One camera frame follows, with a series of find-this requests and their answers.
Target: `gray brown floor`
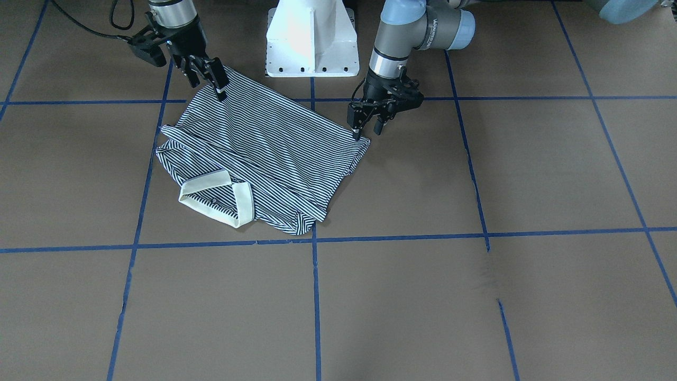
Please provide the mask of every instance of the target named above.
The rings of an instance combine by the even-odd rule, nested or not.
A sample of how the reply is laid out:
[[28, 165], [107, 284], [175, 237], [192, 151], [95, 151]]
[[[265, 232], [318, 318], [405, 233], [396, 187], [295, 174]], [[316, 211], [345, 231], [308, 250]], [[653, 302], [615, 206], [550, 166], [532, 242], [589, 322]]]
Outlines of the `gray brown floor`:
[[[107, 1], [61, 3], [111, 31]], [[382, 2], [358, 7], [360, 77], [315, 81], [263, 76], [275, 3], [196, 0], [208, 52], [344, 124]], [[468, 48], [412, 55], [431, 99], [291, 237], [176, 201], [151, 152], [180, 72], [2, 1], [0, 379], [675, 380], [669, 9], [470, 10]]]

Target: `striped fabric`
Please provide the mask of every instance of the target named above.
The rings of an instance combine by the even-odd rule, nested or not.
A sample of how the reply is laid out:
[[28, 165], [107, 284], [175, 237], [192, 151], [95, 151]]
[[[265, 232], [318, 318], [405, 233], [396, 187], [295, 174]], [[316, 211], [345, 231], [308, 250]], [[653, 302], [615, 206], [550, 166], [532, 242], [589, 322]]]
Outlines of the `striped fabric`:
[[[293, 235], [306, 233], [324, 220], [334, 192], [353, 173], [369, 140], [356, 142], [347, 129], [225, 70], [230, 80], [226, 100], [218, 102], [211, 89], [202, 88], [176, 125], [162, 127], [169, 140], [156, 155], [182, 185], [182, 202], [195, 210], [217, 220], [241, 218], [238, 206], [244, 206], [237, 205], [234, 192], [240, 186], [250, 189], [254, 219]], [[187, 184], [221, 173], [232, 184], [183, 193]]]

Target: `black and white striped cloth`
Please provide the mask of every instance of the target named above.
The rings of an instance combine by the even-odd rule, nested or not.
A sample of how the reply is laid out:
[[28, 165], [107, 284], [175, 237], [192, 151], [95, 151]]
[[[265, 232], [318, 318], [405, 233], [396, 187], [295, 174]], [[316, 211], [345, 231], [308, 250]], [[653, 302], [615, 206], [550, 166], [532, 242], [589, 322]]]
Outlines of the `black and white striped cloth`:
[[219, 102], [204, 87], [156, 155], [181, 185], [179, 201], [234, 227], [260, 219], [306, 233], [323, 221], [341, 180], [369, 147], [352, 133], [226, 67]]

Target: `robotic arm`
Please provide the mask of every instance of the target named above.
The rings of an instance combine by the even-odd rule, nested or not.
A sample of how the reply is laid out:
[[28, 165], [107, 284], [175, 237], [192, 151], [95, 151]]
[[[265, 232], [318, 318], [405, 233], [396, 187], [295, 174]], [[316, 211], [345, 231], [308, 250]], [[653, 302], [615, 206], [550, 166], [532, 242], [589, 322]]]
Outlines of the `robotic arm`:
[[380, 135], [389, 120], [401, 111], [419, 107], [423, 94], [418, 82], [407, 77], [412, 49], [463, 49], [475, 34], [475, 18], [458, 9], [468, 0], [386, 0], [364, 79], [362, 99], [348, 105], [348, 124], [359, 140], [362, 128], [378, 117]]
[[148, 5], [148, 25], [127, 41], [132, 52], [142, 60], [162, 67], [167, 64], [167, 59], [160, 44], [166, 43], [176, 67], [181, 69], [192, 87], [200, 84], [200, 75], [211, 82], [216, 97], [224, 100], [228, 78], [220, 59], [207, 56], [206, 37], [193, 0], [148, 0]]

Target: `white mounting bracket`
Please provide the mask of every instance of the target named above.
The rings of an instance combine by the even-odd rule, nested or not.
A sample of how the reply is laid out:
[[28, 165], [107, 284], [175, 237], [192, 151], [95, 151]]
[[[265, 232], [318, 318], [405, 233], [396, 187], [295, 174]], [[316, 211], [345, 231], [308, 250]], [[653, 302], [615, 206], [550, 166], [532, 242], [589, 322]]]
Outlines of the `white mounting bracket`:
[[270, 77], [354, 77], [359, 72], [355, 13], [340, 0], [280, 0], [268, 12]]

